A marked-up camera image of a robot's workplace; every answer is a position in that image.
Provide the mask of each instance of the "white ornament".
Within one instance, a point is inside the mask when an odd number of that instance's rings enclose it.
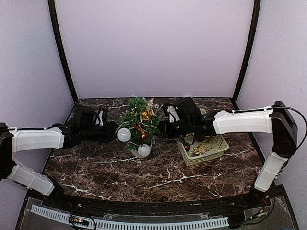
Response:
[[[150,154],[150,151],[150,146],[146,144],[140,145],[138,148],[138,153],[141,155],[141,157],[147,157]]]
[[[117,132],[117,138],[122,142],[127,142],[131,138],[131,132],[127,128],[121,128]]]

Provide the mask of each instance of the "green tinsel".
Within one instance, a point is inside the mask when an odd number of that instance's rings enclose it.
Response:
[[[160,122],[160,118],[153,116],[149,121],[140,120],[141,112],[149,109],[148,101],[144,98],[132,98],[128,103],[128,110],[124,117],[121,118],[121,127],[128,128],[131,132],[131,139],[127,143],[128,150],[137,150],[139,145],[142,144],[141,132],[133,128],[132,124],[140,123],[141,128],[148,133],[148,137],[145,140],[145,144],[151,144],[155,134],[157,134],[158,129],[156,128]]]

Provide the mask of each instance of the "small christmas tree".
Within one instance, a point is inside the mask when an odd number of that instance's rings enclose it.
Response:
[[[155,134],[158,133],[159,122],[160,118],[155,116],[146,99],[140,97],[130,99],[128,110],[120,121],[120,127],[127,128],[131,132],[127,149],[138,150],[143,144],[150,146]]]

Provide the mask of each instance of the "black pole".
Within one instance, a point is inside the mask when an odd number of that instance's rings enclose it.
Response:
[[[248,34],[248,42],[246,45],[245,54],[244,54],[240,74],[238,77],[238,81],[236,83],[235,92],[234,92],[234,95],[232,96],[232,99],[234,100],[234,102],[236,102],[239,97],[239,94],[242,88],[242,84],[244,81],[244,77],[246,74],[246,70],[248,68],[248,62],[249,62],[251,50],[253,48],[255,34],[256,34],[258,16],[259,16],[259,11],[260,11],[260,2],[261,0],[254,1],[254,9],[253,9],[252,17],[251,17],[250,29],[249,29],[249,34]]]
[[[69,90],[71,92],[71,96],[72,96],[74,102],[76,103],[78,101],[78,95],[77,95],[76,89],[75,89],[73,82],[72,82],[71,73],[69,71],[68,63],[67,63],[65,52],[64,52],[62,38],[61,38],[60,31],[59,31],[59,22],[58,22],[55,2],[54,2],[54,0],[48,0],[48,4],[49,4],[51,23],[52,23],[52,27],[53,27],[53,33],[54,33],[54,37],[56,39],[56,43],[57,43],[57,47],[58,47],[59,58],[60,58],[61,63],[62,63],[62,67],[63,67],[63,70],[64,70],[64,74],[65,74],[65,78],[66,78]]]

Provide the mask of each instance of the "orange ribbon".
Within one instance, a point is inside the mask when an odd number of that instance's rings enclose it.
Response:
[[[140,123],[139,123],[138,125],[139,125],[139,127],[136,125],[136,123],[133,123],[133,124],[132,124],[132,126],[133,126],[136,130],[138,130],[138,131],[141,132],[141,135],[142,135],[142,144],[144,144],[146,137],[148,137],[148,133],[146,133],[146,131],[145,131],[144,129],[142,129]]]

